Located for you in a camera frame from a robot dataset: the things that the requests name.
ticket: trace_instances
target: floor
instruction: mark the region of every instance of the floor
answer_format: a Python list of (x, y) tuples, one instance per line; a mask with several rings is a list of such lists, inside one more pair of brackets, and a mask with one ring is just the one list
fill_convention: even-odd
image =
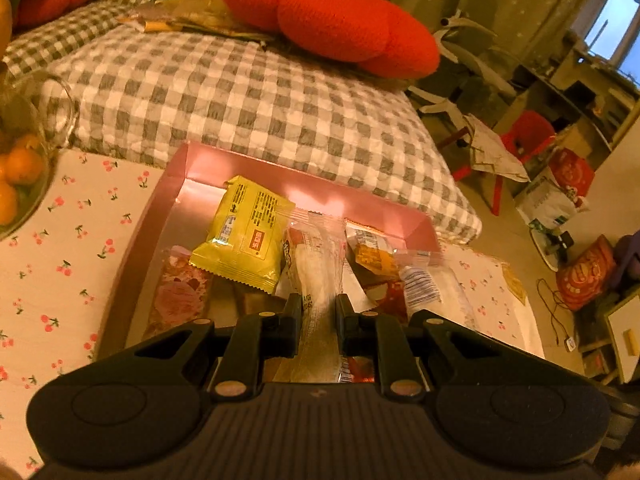
[[(423, 122), (436, 142), (449, 135), (449, 131), (437, 118), (424, 117)], [(455, 145), (445, 148), (443, 156), (451, 169), (458, 168), (465, 163), (468, 164), (468, 151)], [(513, 198), (507, 187), (505, 186), (502, 193), (500, 216), (494, 216), (489, 209), (489, 201), (492, 200), (494, 190), (492, 176), (479, 176), (475, 173), (459, 182), (458, 185), (482, 219), (482, 234), (471, 243), (471, 246), (511, 264), (527, 291), (529, 302), (538, 322), (538, 330), (546, 358), (569, 370), (583, 373), (582, 358), (578, 351), (568, 352), (564, 348), (566, 336), (560, 326), (557, 326), (560, 341), (559, 344), (556, 344), (551, 315), (536, 290), (536, 282), (540, 278), (544, 278), (551, 288), (556, 290), (556, 276), (539, 256), (529, 237), (529, 229), (516, 211)], [(551, 293), (546, 288), (543, 288), (542, 291), (543, 297), (553, 308)], [(556, 317), (565, 326), (567, 332), (573, 336), (573, 314), (558, 308)]]

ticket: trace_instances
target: red stool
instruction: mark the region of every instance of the red stool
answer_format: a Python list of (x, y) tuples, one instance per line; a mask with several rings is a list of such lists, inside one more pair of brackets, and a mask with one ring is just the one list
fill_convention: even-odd
[[(448, 146), (452, 142), (461, 139), (469, 134), (468, 128), (453, 134), (449, 138), (438, 143), (439, 150)], [(511, 130), (500, 137), (504, 147), (509, 153), (516, 156), (518, 160), (525, 164), (531, 157), (542, 153), (556, 138), (556, 132), (549, 121), (540, 114), (525, 110), (522, 115), (513, 123)], [(457, 182), (469, 176), (473, 170), (471, 166), (463, 166), (451, 174)], [(500, 197), (502, 195), (502, 176), (495, 176), (494, 204), (491, 212), (498, 216), (500, 214)]]

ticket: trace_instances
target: bed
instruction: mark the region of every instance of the bed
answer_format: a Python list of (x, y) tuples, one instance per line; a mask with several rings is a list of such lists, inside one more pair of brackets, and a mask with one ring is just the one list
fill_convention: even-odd
[[(199, 140), (420, 208), (440, 235), (479, 235), (403, 92), (253, 42), (118, 24), (143, 1), (98, 0), (7, 51), (14, 75), (46, 68), (69, 82), (80, 110), (74, 146), (162, 168)], [(44, 97), (54, 114), (56, 96)]]

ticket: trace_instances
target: power cord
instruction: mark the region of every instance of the power cord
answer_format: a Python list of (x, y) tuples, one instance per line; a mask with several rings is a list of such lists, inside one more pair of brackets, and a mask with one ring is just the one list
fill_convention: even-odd
[[(551, 307), (549, 307), (549, 304), (546, 302), (545, 298), (542, 297), (542, 291), (540, 291), (540, 285), (543, 285), (543, 284), (546, 286), (546, 289), (551, 293), (551, 296), (554, 299), (554, 308), (553, 308), (553, 310), (551, 310)], [(540, 300), (542, 300), (542, 303), (545, 304), (546, 309), (549, 311), (549, 314), (551, 314), (551, 328), (554, 329), (554, 334), (556, 335), (556, 346), (560, 346), (560, 337), (558, 336), (558, 329), (556, 329), (555, 323), (558, 323), (558, 325), (560, 325), (560, 327), (562, 328), (562, 331), (564, 332), (564, 335), (566, 336), (567, 339), (569, 339), (570, 336), (569, 336), (569, 333), (567, 332), (565, 326), (558, 319), (558, 316), (556, 316), (556, 310), (558, 310), (558, 307), (564, 308), (564, 309), (569, 310), (569, 311), (571, 309), (564, 302), (564, 300), (562, 299), (562, 296), (560, 296), (560, 292), (558, 290), (553, 290), (549, 286), (549, 284), (546, 282), (546, 280), (544, 278), (540, 278), (539, 280), (537, 280), (537, 282), (536, 282), (536, 290), (538, 291), (538, 295), (540, 297)]]

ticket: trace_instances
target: red label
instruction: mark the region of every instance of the red label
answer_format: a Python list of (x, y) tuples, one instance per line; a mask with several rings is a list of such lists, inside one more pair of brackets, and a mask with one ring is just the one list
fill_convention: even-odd
[(258, 229), (254, 230), (254, 235), (251, 239), (251, 243), (249, 247), (254, 251), (259, 251), (262, 247), (262, 240), (264, 239), (264, 232), (258, 231)]

